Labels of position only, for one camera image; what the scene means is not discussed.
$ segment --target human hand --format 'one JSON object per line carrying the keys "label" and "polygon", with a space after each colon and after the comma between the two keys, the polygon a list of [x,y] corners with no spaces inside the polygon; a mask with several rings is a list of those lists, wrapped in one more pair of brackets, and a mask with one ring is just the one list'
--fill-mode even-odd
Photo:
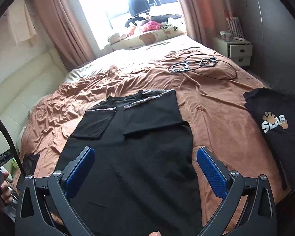
{"label": "human hand", "polygon": [[152,232],[149,236],[161,236],[160,232]]}
{"label": "human hand", "polygon": [[[9,175],[9,172],[7,171],[3,174],[3,177],[5,180],[8,177],[8,175]],[[8,188],[8,186],[9,185],[7,181],[4,181],[3,184],[0,186],[2,190],[1,198],[4,200],[6,204],[9,204],[13,201],[13,197],[11,196],[12,191]]]}

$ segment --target nightstand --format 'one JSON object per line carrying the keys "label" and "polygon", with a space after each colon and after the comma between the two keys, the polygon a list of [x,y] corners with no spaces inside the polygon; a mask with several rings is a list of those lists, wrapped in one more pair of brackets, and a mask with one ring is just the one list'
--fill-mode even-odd
{"label": "nightstand", "polygon": [[219,37],[213,38],[213,49],[221,55],[230,58],[238,66],[249,66],[252,56],[252,44],[249,41],[224,41]]}

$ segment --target white headboard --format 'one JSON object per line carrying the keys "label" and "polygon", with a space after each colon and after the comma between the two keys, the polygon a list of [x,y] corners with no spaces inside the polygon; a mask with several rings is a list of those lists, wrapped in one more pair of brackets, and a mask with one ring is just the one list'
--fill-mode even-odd
{"label": "white headboard", "polygon": [[[52,48],[8,76],[0,84],[0,119],[16,146],[16,141],[27,125],[28,111],[43,96],[52,94],[67,75],[57,51]],[[9,145],[0,132],[0,154]],[[11,162],[4,166],[12,171]]]}

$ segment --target black t-shirt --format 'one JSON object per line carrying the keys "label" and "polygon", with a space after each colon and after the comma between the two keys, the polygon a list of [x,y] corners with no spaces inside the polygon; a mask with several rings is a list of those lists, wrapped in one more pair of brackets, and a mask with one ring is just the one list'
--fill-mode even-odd
{"label": "black t-shirt", "polygon": [[295,186],[295,95],[259,88],[244,93],[245,107],[257,122],[279,168]]}
{"label": "black t-shirt", "polygon": [[202,229],[193,136],[174,90],[109,97],[88,109],[57,163],[85,146],[95,163],[71,204],[94,235],[196,236]]}

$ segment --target metal bracket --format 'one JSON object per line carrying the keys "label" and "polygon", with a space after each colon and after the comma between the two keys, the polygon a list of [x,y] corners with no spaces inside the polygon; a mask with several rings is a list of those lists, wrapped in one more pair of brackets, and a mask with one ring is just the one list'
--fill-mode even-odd
{"label": "metal bracket", "polygon": [[[175,69],[175,67],[177,66],[181,66],[183,65],[183,69]],[[185,72],[185,71],[189,71],[189,65],[186,63],[186,62],[182,62],[182,63],[178,63],[178,64],[175,64],[175,65],[172,65],[171,66],[172,70],[173,70],[173,73],[181,73],[181,72]]]}
{"label": "metal bracket", "polygon": [[217,60],[215,57],[203,57],[201,59],[201,62],[199,63],[199,66],[215,66]]}

